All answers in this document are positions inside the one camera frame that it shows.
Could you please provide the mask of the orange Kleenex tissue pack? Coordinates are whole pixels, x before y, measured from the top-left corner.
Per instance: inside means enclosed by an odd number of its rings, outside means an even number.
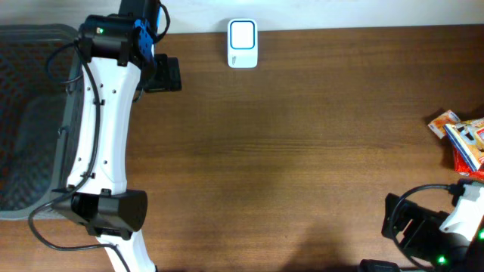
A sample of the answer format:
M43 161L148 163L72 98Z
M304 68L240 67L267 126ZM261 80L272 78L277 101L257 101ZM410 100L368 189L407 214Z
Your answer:
M460 121L461 119L453 111L447 110L433 119L427 126L439 139L443 139L447 135L444 129L445 125L455 125Z

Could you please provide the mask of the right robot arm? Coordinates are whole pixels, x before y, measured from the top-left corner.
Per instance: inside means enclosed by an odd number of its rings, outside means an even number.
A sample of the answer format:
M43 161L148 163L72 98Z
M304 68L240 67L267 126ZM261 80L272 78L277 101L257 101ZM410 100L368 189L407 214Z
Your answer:
M408 200L427 189L449 192L453 212L434 212ZM390 193L381 233L417 271L482 271L483 189L472 184L430 184L402 196Z

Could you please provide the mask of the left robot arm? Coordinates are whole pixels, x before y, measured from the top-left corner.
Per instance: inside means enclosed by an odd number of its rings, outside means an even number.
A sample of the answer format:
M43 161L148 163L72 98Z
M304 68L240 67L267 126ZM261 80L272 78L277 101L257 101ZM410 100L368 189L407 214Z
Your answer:
M127 187L126 142L136 95L182 87L177 59L154 50L169 25L161 2L123 1L115 14L87 17L73 42L84 80L79 141L51 207L95 237L117 271L157 268L141 231L147 194Z

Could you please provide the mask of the yellow snack bag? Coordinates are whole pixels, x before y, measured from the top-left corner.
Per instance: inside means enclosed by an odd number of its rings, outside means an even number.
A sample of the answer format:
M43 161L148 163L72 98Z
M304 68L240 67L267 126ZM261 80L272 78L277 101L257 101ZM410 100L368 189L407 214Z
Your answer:
M483 118L444 127L451 143L473 172L483 167Z

